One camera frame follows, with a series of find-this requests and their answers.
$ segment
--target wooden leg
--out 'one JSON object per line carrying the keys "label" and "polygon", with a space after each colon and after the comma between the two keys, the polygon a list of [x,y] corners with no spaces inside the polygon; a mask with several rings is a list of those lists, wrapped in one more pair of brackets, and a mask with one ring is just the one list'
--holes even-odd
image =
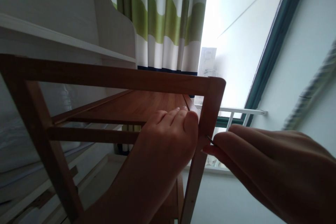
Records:
{"label": "wooden leg", "polygon": [[52,120],[39,84],[38,82],[24,81],[19,74],[13,74],[15,72],[14,69],[15,60],[13,57],[9,57],[6,60],[6,64],[1,64],[0,66],[3,79],[15,101],[55,191],[69,219],[73,222],[84,210],[60,143],[49,141],[47,128],[52,125]]}
{"label": "wooden leg", "polygon": [[220,78],[211,78],[207,94],[204,96],[201,117],[198,124],[198,144],[194,157],[191,161],[187,189],[184,197],[182,216],[180,223],[189,224],[193,216],[198,190],[200,188],[205,161],[207,155],[201,150],[209,141],[206,135],[212,137],[217,121],[219,108],[225,89],[225,80]]}

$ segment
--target window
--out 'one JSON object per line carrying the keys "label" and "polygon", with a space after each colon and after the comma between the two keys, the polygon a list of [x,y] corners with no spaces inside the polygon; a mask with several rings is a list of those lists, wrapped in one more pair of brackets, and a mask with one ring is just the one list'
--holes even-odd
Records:
{"label": "window", "polygon": [[[221,107],[258,107],[298,2],[207,0],[198,75],[226,80]],[[220,112],[216,126],[226,127],[229,116]],[[235,113],[233,123],[244,119]]]}

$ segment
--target teal window trim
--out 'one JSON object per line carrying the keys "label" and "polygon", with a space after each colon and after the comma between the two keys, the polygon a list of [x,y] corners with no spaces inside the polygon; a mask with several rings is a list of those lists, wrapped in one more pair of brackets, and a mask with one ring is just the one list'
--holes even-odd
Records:
{"label": "teal window trim", "polygon": [[[258,70],[255,74],[250,93],[248,95],[245,109],[257,109],[261,96],[265,90],[267,81],[272,73],[275,62],[279,56],[281,47],[284,43],[290,23],[293,19],[296,8],[300,0],[282,0],[278,12],[273,20],[271,31],[262,53]],[[242,125],[246,115],[241,118],[234,118],[232,124]],[[253,115],[250,116],[247,127],[251,125]],[[217,117],[216,127],[226,127],[228,117]]]}

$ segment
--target curtain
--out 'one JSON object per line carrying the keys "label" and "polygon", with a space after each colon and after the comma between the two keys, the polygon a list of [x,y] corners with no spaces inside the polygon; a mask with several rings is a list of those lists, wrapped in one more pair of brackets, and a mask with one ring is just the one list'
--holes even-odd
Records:
{"label": "curtain", "polygon": [[117,0],[136,29],[138,69],[197,75],[206,0]]}

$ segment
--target navy blue stripe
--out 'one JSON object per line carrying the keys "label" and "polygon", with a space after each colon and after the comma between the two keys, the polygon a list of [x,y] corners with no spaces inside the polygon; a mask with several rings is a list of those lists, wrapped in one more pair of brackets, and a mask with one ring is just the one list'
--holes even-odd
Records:
{"label": "navy blue stripe", "polygon": [[152,66],[146,67],[146,66],[138,66],[139,70],[149,70],[149,71],[155,71],[155,72],[168,72],[172,74],[186,74],[186,75],[194,75],[197,76],[197,72],[187,72],[187,71],[181,71],[181,70],[171,70],[168,68],[154,68]]}

